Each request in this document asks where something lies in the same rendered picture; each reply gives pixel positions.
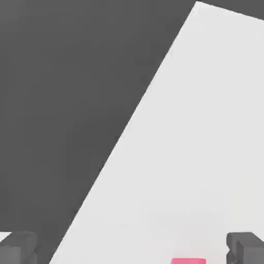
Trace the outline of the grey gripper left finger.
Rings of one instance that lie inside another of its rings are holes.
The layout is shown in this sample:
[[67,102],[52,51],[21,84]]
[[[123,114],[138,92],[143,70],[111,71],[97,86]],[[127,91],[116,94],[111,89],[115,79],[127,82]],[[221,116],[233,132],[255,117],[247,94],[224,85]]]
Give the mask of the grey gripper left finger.
[[38,264],[37,235],[12,232],[0,242],[0,264]]

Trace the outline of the small red cube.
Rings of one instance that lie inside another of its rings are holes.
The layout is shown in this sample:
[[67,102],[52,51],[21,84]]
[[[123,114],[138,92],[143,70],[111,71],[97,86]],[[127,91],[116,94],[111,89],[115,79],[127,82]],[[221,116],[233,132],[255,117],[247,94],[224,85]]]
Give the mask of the small red cube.
[[204,258],[173,258],[171,264],[206,264]]

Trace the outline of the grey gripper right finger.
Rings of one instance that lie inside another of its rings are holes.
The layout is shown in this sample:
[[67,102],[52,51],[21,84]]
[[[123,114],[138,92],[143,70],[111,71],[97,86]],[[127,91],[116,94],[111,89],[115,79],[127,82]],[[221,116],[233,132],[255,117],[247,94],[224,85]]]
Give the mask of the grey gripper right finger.
[[264,241],[254,233],[228,233],[226,245],[226,264],[264,264]]

